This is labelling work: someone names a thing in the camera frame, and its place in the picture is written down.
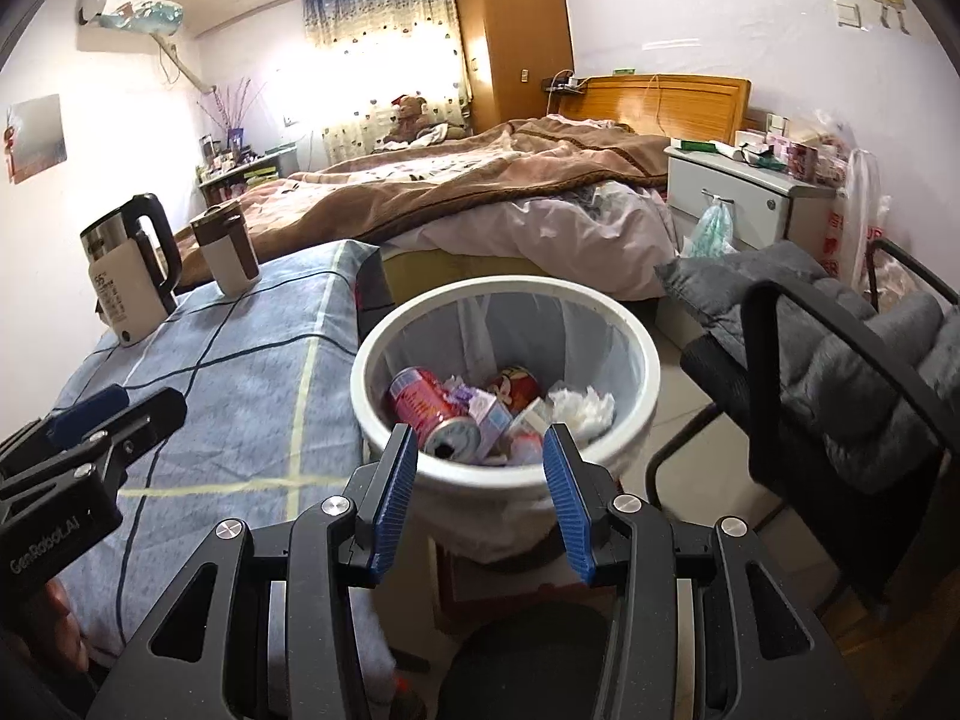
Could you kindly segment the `left hand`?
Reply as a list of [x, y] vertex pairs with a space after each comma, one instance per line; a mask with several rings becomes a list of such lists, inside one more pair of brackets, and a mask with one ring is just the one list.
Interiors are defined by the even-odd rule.
[[44, 663], [86, 673], [88, 649], [67, 590], [53, 578], [26, 603], [23, 639], [32, 656]]

